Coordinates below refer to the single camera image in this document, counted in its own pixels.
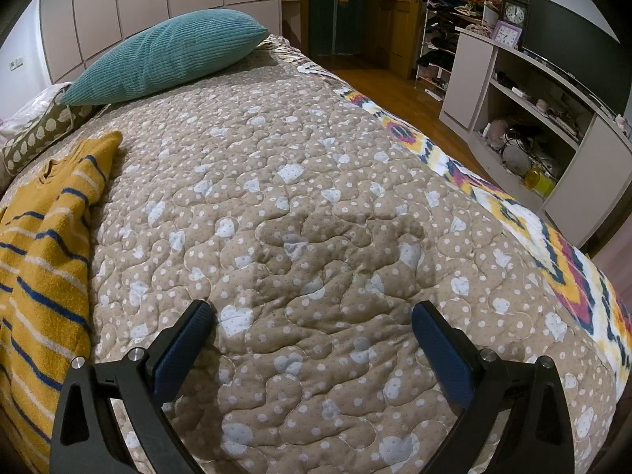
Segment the teal corduroy pillow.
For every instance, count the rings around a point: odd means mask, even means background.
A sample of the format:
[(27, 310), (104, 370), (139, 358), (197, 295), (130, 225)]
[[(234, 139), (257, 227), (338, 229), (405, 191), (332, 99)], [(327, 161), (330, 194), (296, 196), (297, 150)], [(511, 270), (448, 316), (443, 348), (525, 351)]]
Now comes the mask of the teal corduroy pillow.
[(62, 98), (69, 106), (137, 100), (237, 63), (267, 37), (251, 15), (200, 10), (162, 21), (98, 58)]

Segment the purple square alarm clock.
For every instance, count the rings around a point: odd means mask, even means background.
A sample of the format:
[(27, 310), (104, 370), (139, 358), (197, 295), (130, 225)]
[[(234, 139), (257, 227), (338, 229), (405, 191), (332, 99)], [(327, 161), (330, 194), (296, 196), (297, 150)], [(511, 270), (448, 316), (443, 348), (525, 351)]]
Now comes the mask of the purple square alarm clock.
[(495, 43), (514, 49), (519, 44), (522, 35), (522, 28), (507, 21), (497, 21), (492, 33), (492, 40)]

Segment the pink floral duvet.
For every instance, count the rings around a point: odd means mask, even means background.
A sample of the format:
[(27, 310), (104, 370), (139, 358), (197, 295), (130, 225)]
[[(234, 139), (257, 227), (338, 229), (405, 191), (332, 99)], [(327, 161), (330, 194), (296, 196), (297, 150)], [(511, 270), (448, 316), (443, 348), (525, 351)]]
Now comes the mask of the pink floral duvet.
[(35, 120), (39, 120), (49, 104), (54, 101), (57, 94), (60, 91), (65, 91), (69, 86), (71, 86), (69, 81), (66, 83), (55, 83), (44, 89), (38, 95), (35, 95), (34, 98), (31, 98), (31, 100), (22, 105), (16, 113), (13, 113), (12, 116), (6, 120), (2, 120), (0, 126), (0, 142), (2, 146), (24, 131), (26, 127), (32, 125)]

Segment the yellow bottle on shelf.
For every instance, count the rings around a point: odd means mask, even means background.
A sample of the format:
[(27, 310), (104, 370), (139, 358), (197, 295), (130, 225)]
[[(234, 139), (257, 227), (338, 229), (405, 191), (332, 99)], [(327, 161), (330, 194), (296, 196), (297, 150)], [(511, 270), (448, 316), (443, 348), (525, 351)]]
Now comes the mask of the yellow bottle on shelf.
[(538, 165), (532, 165), (524, 175), (527, 190), (533, 190), (543, 198), (547, 198), (554, 190), (557, 182)]

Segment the white tv cabinet shelf unit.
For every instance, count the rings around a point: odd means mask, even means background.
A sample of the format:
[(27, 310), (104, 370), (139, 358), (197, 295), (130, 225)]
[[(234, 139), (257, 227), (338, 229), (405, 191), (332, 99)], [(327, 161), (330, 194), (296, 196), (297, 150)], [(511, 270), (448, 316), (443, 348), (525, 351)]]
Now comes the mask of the white tv cabinet shelf unit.
[[(508, 194), (597, 252), (631, 212), (631, 142), (615, 121), (545, 64), (459, 30), (439, 114)], [(557, 182), (543, 198), (524, 185), (538, 165)]]

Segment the white wall switch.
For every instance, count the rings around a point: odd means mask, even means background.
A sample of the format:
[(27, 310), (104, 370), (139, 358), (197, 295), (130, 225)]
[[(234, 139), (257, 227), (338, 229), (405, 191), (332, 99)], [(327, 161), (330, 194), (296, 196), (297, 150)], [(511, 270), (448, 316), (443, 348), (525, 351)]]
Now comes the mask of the white wall switch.
[(23, 59), (16, 58), (16, 59), (12, 60), (11, 62), (9, 62), (9, 69), (11, 71), (15, 71), (18, 68), (20, 68), (21, 65), (23, 65), (23, 64), (24, 64), (24, 60)]

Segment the wooden bedroom door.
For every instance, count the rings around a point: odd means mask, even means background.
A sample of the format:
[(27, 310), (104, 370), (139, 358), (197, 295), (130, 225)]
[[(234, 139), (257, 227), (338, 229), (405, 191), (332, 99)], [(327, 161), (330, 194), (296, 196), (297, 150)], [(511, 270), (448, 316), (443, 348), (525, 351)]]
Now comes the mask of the wooden bedroom door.
[(403, 78), (411, 76), (420, 30), (421, 0), (379, 0), (376, 58)]

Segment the cluttered clothes rack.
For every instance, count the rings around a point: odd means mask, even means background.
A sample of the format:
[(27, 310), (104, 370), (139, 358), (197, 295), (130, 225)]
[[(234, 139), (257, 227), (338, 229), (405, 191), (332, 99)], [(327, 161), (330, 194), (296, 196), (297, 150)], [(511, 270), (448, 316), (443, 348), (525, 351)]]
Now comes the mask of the cluttered clothes rack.
[(474, 28), (490, 36), (499, 18), (501, 0), (422, 0), (424, 17), (416, 81), (441, 102), (446, 95), (456, 57), (459, 30)]

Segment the olive white patterned bolster pillow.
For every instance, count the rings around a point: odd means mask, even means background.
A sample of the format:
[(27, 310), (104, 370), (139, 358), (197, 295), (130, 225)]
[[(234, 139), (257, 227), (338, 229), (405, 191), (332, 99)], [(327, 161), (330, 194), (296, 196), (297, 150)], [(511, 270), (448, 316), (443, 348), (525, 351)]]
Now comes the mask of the olive white patterned bolster pillow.
[(1, 145), (3, 173), (11, 178), (51, 145), (83, 126), (103, 109), (103, 105), (66, 105), (62, 102), (65, 93), (60, 91), (45, 113), (35, 120), (4, 146)]

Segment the yellow striped knit sweater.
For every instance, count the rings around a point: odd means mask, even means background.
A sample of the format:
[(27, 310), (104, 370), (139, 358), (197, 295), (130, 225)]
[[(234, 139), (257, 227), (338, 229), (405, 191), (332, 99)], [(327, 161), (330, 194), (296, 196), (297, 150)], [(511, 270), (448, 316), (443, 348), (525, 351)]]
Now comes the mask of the yellow striped knit sweater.
[(1, 427), (34, 473), (49, 470), (71, 361), (91, 349), (90, 217), (121, 141), (80, 142), (1, 211)]

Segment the black flat television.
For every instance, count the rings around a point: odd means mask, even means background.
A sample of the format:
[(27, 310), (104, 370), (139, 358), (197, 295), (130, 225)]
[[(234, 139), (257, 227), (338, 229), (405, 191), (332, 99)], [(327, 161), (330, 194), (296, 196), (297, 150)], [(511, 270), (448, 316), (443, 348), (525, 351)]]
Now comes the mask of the black flat television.
[(626, 110), (630, 55), (583, 16), (551, 0), (529, 0), (523, 48), (572, 75), (614, 113)]

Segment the colourful ikat patterned blanket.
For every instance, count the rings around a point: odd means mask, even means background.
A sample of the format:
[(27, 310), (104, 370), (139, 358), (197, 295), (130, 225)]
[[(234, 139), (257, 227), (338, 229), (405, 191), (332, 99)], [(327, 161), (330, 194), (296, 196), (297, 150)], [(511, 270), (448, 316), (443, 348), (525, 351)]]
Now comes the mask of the colourful ikat patterned blanket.
[(418, 128), (389, 113), (316, 62), (300, 60), (295, 66), (303, 74), (332, 80), (338, 95), (376, 118), (436, 175), (499, 219), (534, 258), (558, 301), (597, 346), (602, 361), (612, 367), (616, 394), (622, 396), (631, 379), (631, 315), (606, 275), (536, 213), (444, 153)]

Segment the dark ornate mantel clock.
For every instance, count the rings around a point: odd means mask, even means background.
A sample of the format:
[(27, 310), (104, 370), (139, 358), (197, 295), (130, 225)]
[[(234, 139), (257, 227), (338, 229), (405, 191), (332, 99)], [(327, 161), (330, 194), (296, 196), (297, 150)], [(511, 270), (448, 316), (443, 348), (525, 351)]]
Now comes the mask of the dark ornate mantel clock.
[(501, 0), (501, 19), (521, 29), (527, 23), (529, 0)]

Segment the beige heart quilted bedspread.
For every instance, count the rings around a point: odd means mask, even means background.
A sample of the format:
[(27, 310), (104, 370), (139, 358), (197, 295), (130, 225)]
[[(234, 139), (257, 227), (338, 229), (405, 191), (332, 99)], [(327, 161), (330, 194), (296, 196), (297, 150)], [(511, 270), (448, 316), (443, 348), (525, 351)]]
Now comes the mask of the beige heart quilted bedspread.
[(93, 364), (188, 305), (213, 335), (165, 416), (204, 473), (415, 473), (457, 418), (410, 326), (420, 300), (506, 361), (553, 359), (574, 473), (620, 396), (597, 346), (499, 219), (266, 39), (221, 74), (108, 105), (35, 157), (120, 132), (90, 217)]

